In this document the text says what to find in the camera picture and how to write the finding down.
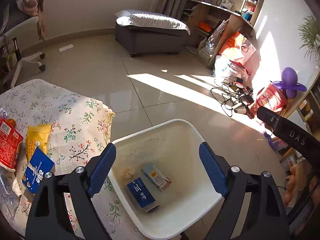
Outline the person's right hand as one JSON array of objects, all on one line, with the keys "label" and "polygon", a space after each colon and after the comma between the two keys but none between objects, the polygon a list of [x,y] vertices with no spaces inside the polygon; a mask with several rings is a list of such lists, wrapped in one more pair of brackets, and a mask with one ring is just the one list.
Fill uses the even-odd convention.
[{"label": "person's right hand", "polygon": [[295,165],[290,167],[291,174],[287,176],[288,182],[286,185],[284,205],[293,207],[298,198],[302,196],[303,190],[306,188],[307,193],[310,193],[318,184],[315,191],[311,195],[312,201],[319,203],[319,176],[313,174],[312,166],[305,159],[299,160]]}]

